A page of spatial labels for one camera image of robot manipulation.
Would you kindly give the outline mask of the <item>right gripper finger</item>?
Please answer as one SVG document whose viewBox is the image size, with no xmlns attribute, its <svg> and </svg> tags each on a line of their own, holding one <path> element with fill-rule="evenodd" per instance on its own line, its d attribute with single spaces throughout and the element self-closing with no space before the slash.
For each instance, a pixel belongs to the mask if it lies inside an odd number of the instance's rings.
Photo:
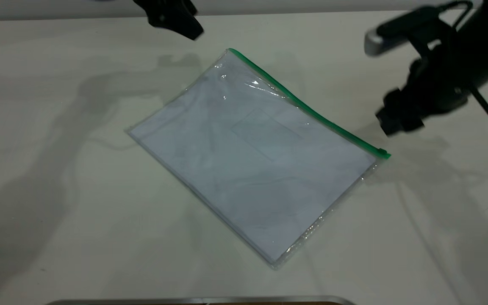
<svg viewBox="0 0 488 305">
<path fill-rule="evenodd" d="M 394 113 L 388 109 L 379 110 L 376 113 L 376 118 L 387 136 L 393 136 L 397 133 L 411 133 L 424 127 L 419 116 Z"/>
<path fill-rule="evenodd" d="M 383 97 L 383 108 L 388 111 L 414 111 L 415 105 L 403 89 L 395 88 Z"/>
</svg>

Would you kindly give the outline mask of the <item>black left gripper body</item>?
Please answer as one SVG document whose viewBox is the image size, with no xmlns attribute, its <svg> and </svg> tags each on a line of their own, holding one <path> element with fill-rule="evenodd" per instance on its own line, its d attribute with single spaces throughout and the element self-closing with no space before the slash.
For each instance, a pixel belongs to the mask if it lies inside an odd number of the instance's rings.
<svg viewBox="0 0 488 305">
<path fill-rule="evenodd" d="M 147 15 L 158 17 L 172 12 L 182 12 L 185 16 L 196 16 L 197 8 L 191 0 L 134 0 Z"/>
</svg>

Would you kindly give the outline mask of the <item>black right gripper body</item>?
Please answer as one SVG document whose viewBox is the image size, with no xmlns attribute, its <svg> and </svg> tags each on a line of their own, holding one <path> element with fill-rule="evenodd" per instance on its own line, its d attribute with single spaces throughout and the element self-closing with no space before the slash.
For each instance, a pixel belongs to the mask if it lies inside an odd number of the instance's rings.
<svg viewBox="0 0 488 305">
<path fill-rule="evenodd" d="M 457 44 L 442 42 L 432 50 L 420 42 L 412 46 L 420 58 L 409 68 L 409 112 L 449 113 L 467 104 Z"/>
</svg>

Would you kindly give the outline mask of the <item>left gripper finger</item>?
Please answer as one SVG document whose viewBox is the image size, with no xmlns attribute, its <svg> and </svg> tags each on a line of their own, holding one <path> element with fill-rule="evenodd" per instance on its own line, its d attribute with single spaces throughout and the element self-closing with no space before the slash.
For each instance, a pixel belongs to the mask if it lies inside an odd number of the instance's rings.
<svg viewBox="0 0 488 305">
<path fill-rule="evenodd" d="M 149 15 L 149 25 L 163 29 L 180 28 L 179 18 L 175 15 Z"/>
<path fill-rule="evenodd" d="M 205 32 L 197 20 L 197 14 L 180 12 L 177 16 L 176 32 L 190 40 L 197 40 Z"/>
</svg>

